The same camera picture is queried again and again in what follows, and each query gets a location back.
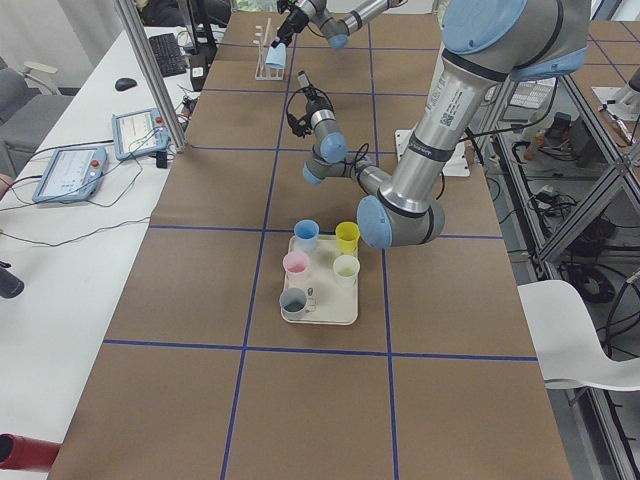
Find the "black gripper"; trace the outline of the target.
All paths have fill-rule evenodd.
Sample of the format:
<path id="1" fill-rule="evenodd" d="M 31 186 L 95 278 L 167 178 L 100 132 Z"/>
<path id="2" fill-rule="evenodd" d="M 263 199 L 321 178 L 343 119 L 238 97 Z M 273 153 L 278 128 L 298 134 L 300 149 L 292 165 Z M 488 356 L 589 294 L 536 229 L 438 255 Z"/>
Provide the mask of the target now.
<path id="1" fill-rule="evenodd" d="M 298 72 L 297 80 L 299 87 L 307 100 L 306 113 L 308 115 L 312 115 L 317 111 L 329 109 L 328 95 L 311 83 L 304 70 Z"/>
<path id="2" fill-rule="evenodd" d="M 301 33 L 311 19 L 311 2 L 307 0 L 281 1 L 280 12 L 288 11 L 289 14 L 280 27 L 280 36 L 286 37 L 284 43 L 289 47 L 293 41 L 293 35 Z M 273 48 L 283 45 L 283 39 L 276 38 L 272 42 Z"/>

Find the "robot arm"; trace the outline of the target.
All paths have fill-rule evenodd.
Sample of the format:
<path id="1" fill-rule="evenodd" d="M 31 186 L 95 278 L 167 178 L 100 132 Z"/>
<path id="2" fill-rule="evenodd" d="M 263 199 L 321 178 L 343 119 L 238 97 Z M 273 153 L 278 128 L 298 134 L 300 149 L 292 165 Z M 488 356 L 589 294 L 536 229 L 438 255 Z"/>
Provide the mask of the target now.
<path id="1" fill-rule="evenodd" d="M 364 1 L 343 17 L 336 18 L 329 11 L 325 0 L 278 1 L 278 12 L 283 14 L 288 11 L 289 14 L 277 30 L 271 47 L 289 46 L 296 34 L 301 33 L 309 24 L 314 24 L 329 46 L 340 50 L 348 43 L 349 37 L 366 23 L 402 4 L 402 1 L 396 0 Z"/>
<path id="2" fill-rule="evenodd" d="M 419 245 L 445 223 L 431 190 L 487 91 L 515 82 L 554 78 L 585 62 L 590 5 L 586 1 L 451 1 L 442 20 L 443 70 L 431 88 L 392 174 L 346 151 L 331 111 L 312 113 L 316 136 L 304 178 L 350 178 L 366 192 L 356 222 L 374 248 Z"/>

